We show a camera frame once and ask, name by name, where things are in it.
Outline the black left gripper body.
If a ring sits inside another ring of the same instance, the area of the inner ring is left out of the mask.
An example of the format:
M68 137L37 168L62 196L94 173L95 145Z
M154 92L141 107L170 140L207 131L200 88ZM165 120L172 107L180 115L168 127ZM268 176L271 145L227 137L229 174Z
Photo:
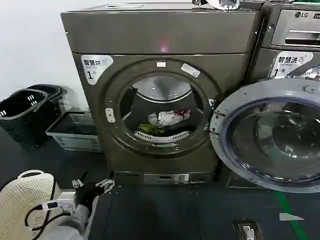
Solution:
M94 183L88 183L75 190L76 202L78 205L92 208L93 201L97 196L104 193L104 189Z

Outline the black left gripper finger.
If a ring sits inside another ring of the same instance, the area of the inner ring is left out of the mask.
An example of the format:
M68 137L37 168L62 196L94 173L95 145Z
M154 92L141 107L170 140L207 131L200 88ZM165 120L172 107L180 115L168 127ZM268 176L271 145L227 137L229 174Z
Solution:
M95 184L95 189L97 195L104 195L110 192L115 186L115 181L113 179L106 178Z
M78 188L82 188L84 186L84 180L86 178L88 174L88 171L86 170L81 176L79 179L76 179L76 180L72 180L71 181L71 184L73 186L74 189L78 189Z

